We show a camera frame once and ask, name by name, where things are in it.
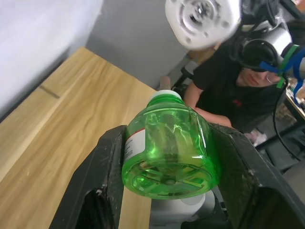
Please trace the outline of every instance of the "cable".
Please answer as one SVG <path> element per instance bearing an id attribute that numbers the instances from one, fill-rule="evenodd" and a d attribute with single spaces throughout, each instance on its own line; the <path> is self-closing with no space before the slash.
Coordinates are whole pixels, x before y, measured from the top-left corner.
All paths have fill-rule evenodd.
<path id="1" fill-rule="evenodd" d="M 276 102 L 275 102 L 275 106 L 274 106 L 274 110 L 273 110 L 273 126 L 274 126 L 274 130 L 275 130 L 275 133 L 276 135 L 278 136 L 278 139 L 280 140 L 280 142 L 282 143 L 282 145 L 284 146 L 284 148 L 288 151 L 288 153 L 290 154 L 290 156 L 298 161 L 301 161 L 301 159 L 299 159 L 289 148 L 288 146 L 286 145 L 286 143 L 283 141 L 282 137 L 280 136 L 280 133 L 278 132 L 277 130 L 277 127 L 276 127 L 276 122 L 275 122 L 275 113 L 276 113 L 276 109 L 277 109 L 277 106 L 279 105 L 279 102 L 281 100 L 281 97 L 283 95 L 283 93 L 286 93 L 286 88 L 288 86 L 288 79 L 287 77 L 284 77 L 285 79 L 285 87 L 283 87 L 283 90 L 282 90 L 282 93 L 280 93 L 280 96 L 277 98 Z"/>

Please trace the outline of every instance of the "bottle label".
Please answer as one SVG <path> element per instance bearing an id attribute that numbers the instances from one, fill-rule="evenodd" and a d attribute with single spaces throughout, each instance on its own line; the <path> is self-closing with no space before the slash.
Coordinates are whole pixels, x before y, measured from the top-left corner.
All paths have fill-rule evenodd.
<path id="1" fill-rule="evenodd" d="M 131 157 L 145 150 L 145 129 L 139 130 L 131 135 L 125 143 L 124 163 Z"/>

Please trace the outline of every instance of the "man's arm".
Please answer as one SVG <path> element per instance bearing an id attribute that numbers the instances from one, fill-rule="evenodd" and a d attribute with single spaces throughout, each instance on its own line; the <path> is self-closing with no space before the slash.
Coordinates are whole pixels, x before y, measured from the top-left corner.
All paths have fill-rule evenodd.
<path id="1" fill-rule="evenodd" d="M 198 107 L 195 107 L 194 110 L 198 114 L 200 114 L 209 123 L 216 123 L 216 124 L 219 124 L 219 125 L 223 125 L 223 126 L 227 126 L 227 127 L 232 128 L 231 121 L 226 116 L 212 114 L 212 113 L 204 111 L 204 110 L 202 110 Z"/>
<path id="2" fill-rule="evenodd" d="M 194 82 L 192 81 L 185 91 L 184 103 L 190 108 L 195 109 L 202 92 L 203 90 L 196 87 Z"/>
<path id="3" fill-rule="evenodd" d="M 196 107 L 196 104 L 202 92 L 203 90 L 199 89 L 198 87 L 196 87 L 196 85 L 193 82 L 191 82 L 191 84 L 188 86 L 188 88 L 185 91 L 185 95 L 184 95 L 185 104 L 191 107 L 192 109 L 194 109 L 209 123 L 216 123 L 219 125 L 232 127 L 231 122 L 227 117 L 222 115 L 212 114 Z"/>

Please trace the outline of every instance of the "green strap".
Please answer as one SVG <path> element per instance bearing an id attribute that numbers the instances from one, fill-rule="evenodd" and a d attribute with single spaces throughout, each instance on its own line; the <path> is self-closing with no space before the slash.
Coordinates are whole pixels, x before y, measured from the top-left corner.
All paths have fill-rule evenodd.
<path id="1" fill-rule="evenodd" d="M 286 53 L 284 59 L 283 59 L 283 62 L 281 63 L 281 66 L 280 66 L 280 70 L 281 69 L 284 69 L 287 65 L 287 63 L 289 62 L 290 60 L 290 57 L 292 56 L 292 54 L 294 54 L 295 50 L 297 49 L 297 47 L 299 47 L 298 45 L 293 45 L 291 46 L 291 48 L 288 50 L 288 52 Z M 283 78 L 283 74 L 284 73 L 280 73 L 279 74 L 279 77 L 281 78 L 280 81 L 277 83 L 277 88 L 282 88 L 283 84 L 284 84 L 284 78 Z"/>

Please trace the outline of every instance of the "black t-shirt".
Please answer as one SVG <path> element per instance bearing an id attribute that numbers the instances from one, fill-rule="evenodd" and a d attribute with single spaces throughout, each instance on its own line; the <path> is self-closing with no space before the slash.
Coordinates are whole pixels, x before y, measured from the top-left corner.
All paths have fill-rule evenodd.
<path id="1" fill-rule="evenodd" d="M 232 127 L 248 133 L 272 113 L 282 89 L 239 87 L 237 77 L 242 67 L 230 60 L 226 47 L 194 70 L 194 84 L 203 90 L 197 107 L 230 119 Z"/>

